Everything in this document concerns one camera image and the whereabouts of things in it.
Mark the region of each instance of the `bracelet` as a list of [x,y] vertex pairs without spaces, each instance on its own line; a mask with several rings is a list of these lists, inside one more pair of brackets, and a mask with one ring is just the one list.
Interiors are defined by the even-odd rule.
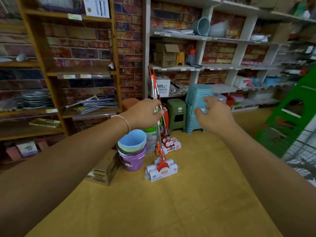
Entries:
[[119,116],[119,117],[121,117],[123,120],[125,120],[125,122],[126,122],[126,124],[127,124],[127,126],[128,126],[128,133],[130,133],[131,128],[130,128],[130,125],[129,125],[129,123],[127,122],[127,120],[126,120],[123,116],[120,116],[120,115],[113,115],[113,116],[111,116],[111,118],[113,118],[114,116]]

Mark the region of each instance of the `label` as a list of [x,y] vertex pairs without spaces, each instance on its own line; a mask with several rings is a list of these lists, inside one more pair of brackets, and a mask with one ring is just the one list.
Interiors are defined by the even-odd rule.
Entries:
[[50,109],[50,110],[46,110],[47,113],[55,113],[58,112],[57,109]]
[[80,74],[80,78],[91,78],[90,74]]
[[313,46],[309,46],[309,47],[307,47],[307,50],[306,50],[305,53],[306,53],[306,54],[311,53],[312,50],[313,50]]
[[82,16],[68,13],[68,19],[82,21]]
[[64,75],[64,79],[76,79],[76,75]]

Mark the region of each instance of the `floor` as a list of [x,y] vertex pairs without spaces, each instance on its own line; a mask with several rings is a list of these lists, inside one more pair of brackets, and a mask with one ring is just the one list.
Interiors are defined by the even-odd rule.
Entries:
[[[236,113],[252,136],[271,113]],[[144,179],[145,157],[137,172],[121,167],[110,186],[88,181],[39,223],[27,237],[55,236],[281,236],[215,135],[174,131],[182,148],[168,154],[179,172],[156,182]]]

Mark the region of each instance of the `mop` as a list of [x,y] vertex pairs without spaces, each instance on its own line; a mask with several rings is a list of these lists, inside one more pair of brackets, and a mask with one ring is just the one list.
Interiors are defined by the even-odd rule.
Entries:
[[[160,95],[159,95],[159,91],[157,88],[155,71],[153,70],[153,74],[151,74],[150,67],[148,67],[148,69],[149,69],[149,75],[151,76],[153,97],[154,97],[154,99],[160,100]],[[155,112],[159,111],[159,107],[162,110],[161,105],[156,106]],[[166,143],[168,143],[168,145],[170,146],[170,144],[171,144],[171,140],[169,138],[170,132],[166,128],[164,116],[162,116],[162,133],[166,139]],[[174,163],[174,161],[172,159],[167,160],[167,158],[166,158],[166,155],[165,155],[165,152],[163,149],[163,145],[162,145],[161,134],[160,134],[160,121],[158,121],[156,124],[156,135],[157,135],[157,156],[158,156],[158,158],[156,159],[154,165],[147,166],[146,170],[145,170],[145,178],[148,180],[151,180],[152,182],[178,172],[177,164]]]

